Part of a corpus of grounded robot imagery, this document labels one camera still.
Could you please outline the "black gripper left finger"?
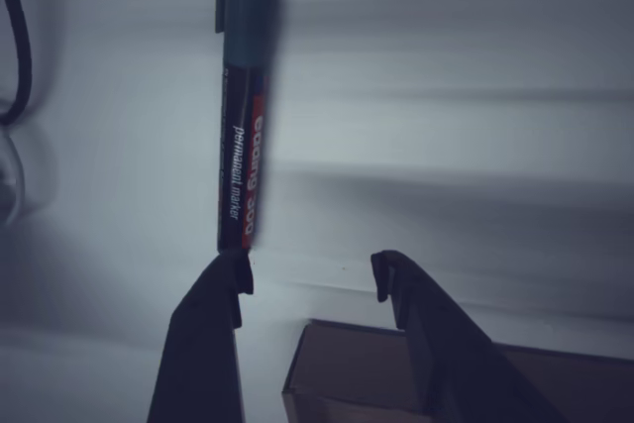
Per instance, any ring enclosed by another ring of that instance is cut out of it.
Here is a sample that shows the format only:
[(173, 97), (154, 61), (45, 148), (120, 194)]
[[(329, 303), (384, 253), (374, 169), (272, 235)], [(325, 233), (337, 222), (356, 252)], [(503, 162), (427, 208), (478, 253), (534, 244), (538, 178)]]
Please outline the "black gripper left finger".
[(254, 292), (248, 252), (225, 251), (173, 311), (150, 405), (150, 422), (245, 420), (235, 330), (239, 295)]

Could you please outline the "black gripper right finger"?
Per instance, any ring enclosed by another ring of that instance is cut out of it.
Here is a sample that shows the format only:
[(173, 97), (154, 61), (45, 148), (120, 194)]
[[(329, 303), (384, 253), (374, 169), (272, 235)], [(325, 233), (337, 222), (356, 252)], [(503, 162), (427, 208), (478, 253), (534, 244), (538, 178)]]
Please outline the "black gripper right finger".
[(566, 417), (502, 354), (416, 262), (370, 257), (377, 300), (405, 333), (422, 412), (435, 422), (564, 422)]

